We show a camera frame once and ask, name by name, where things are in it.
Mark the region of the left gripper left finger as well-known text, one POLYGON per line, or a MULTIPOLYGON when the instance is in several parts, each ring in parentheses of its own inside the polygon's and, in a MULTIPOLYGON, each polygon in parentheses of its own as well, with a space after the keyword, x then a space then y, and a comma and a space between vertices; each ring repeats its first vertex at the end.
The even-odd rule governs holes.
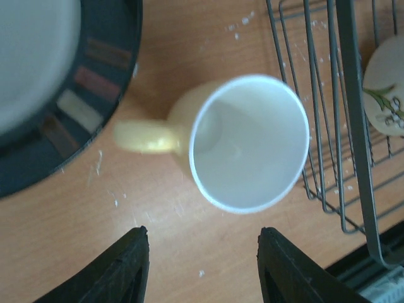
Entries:
POLYGON ((147 229, 124 234, 77 274, 37 302, 144 302, 149 272, 147 229))

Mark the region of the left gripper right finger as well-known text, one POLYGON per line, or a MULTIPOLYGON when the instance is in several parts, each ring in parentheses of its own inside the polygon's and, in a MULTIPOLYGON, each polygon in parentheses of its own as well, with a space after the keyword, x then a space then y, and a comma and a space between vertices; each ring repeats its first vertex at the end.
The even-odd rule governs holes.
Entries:
POLYGON ((320 267, 277 229, 258 237, 258 271, 264 302, 367 302, 320 267))

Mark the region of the dark wire dish rack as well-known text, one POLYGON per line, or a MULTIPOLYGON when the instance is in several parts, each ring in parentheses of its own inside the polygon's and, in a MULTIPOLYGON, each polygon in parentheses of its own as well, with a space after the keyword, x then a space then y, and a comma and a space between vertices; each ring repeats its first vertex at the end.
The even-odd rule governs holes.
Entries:
POLYGON ((371 126, 359 91, 376 47, 403 33, 403 2, 268 1, 266 14, 278 74, 309 118, 307 199, 378 263, 403 264, 403 137, 371 126))

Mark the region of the yellow ceramic mug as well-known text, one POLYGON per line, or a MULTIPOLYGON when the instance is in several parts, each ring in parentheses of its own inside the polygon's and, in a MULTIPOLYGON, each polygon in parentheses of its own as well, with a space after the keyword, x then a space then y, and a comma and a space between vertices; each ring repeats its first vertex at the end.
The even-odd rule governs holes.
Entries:
POLYGON ((189 90, 164 120, 119 121, 114 139, 129 152, 171 154, 211 204, 247 214, 290 192, 310 134, 303 104, 288 85, 247 74, 189 90))

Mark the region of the white floral bowl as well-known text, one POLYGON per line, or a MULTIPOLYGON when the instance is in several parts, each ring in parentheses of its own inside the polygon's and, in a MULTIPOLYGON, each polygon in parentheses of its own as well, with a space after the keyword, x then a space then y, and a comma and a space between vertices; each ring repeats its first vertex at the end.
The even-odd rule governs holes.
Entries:
POLYGON ((403 35, 388 38, 374 51, 362 86, 370 124, 387 136, 403 136, 403 35))

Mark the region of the black rimmed striped plate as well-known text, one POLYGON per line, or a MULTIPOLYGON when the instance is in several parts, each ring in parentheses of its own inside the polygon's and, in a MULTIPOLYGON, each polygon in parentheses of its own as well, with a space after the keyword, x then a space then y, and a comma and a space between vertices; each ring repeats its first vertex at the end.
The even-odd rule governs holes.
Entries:
POLYGON ((133 77, 142 1, 1 2, 1 196, 62 169, 133 77))

